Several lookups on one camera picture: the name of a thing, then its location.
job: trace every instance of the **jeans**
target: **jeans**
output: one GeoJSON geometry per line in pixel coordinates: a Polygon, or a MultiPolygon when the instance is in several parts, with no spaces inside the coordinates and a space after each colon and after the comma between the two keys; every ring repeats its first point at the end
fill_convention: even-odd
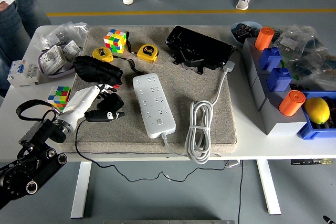
{"type": "Polygon", "coordinates": [[[22,60],[35,30],[50,25],[36,0],[15,0],[0,12],[0,95],[9,89],[7,81],[12,61],[22,60]]]}

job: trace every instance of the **orange cap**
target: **orange cap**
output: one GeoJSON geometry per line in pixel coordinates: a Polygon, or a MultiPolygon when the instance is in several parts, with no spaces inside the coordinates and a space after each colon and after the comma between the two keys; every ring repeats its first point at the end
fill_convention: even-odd
{"type": "Polygon", "coordinates": [[[263,51],[265,48],[268,48],[269,44],[272,41],[274,35],[274,30],[270,27],[263,27],[260,30],[260,33],[258,35],[258,38],[256,40],[256,43],[254,46],[260,50],[263,51]]]}
{"type": "Polygon", "coordinates": [[[279,111],[285,116],[294,115],[306,101],[305,95],[299,90],[291,90],[279,106],[279,111]]]}

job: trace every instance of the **gray floor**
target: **gray floor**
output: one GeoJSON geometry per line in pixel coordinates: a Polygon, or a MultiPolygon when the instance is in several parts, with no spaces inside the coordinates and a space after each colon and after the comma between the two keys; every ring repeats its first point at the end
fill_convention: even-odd
{"type": "MultiPolygon", "coordinates": [[[[248,20],[264,26],[309,25],[317,30],[329,53],[336,54],[335,0],[251,0],[248,12],[232,12],[237,1],[134,0],[132,5],[125,6],[122,0],[39,0],[49,14],[75,13],[75,16],[50,17],[55,25],[68,21],[89,25],[231,25],[248,20]],[[142,10],[151,12],[140,15],[142,10]],[[158,10],[204,10],[205,14],[155,14],[158,10]],[[212,14],[212,10],[223,13],[212,14]],[[79,16],[83,12],[91,14],[79,16]],[[110,15],[93,15],[93,12],[110,15]]],[[[269,161],[269,164],[282,214],[268,215],[256,162],[245,161],[241,223],[316,224],[325,223],[323,215],[336,219],[335,165],[290,166],[290,161],[269,161]]],[[[116,165],[130,179],[155,177],[162,170],[172,178],[183,179],[197,167],[192,162],[119,162],[116,165]]],[[[211,161],[202,167],[223,166],[223,162],[211,161]]],[[[68,163],[36,195],[10,202],[0,211],[0,223],[103,223],[118,219],[235,220],[238,223],[240,168],[226,168],[222,172],[197,170],[183,183],[163,177],[129,183],[113,168],[99,169],[93,165],[85,218],[71,220],[78,169],[78,163],[68,163]]]]}

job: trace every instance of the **black case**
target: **black case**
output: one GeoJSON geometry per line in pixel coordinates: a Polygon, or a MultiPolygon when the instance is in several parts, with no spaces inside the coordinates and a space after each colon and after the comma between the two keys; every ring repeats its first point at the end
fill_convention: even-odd
{"type": "Polygon", "coordinates": [[[216,69],[226,64],[236,47],[220,40],[176,26],[166,39],[170,49],[180,56],[174,56],[175,64],[187,67],[216,69]]]}

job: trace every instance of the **table leg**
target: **table leg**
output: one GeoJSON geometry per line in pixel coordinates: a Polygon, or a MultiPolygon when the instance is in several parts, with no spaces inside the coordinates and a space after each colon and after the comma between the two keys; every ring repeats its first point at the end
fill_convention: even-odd
{"type": "Polygon", "coordinates": [[[92,162],[80,162],[71,218],[83,218],[92,162]]]}
{"type": "Polygon", "coordinates": [[[268,213],[280,215],[281,210],[267,159],[257,160],[262,188],[264,190],[268,213]]]}

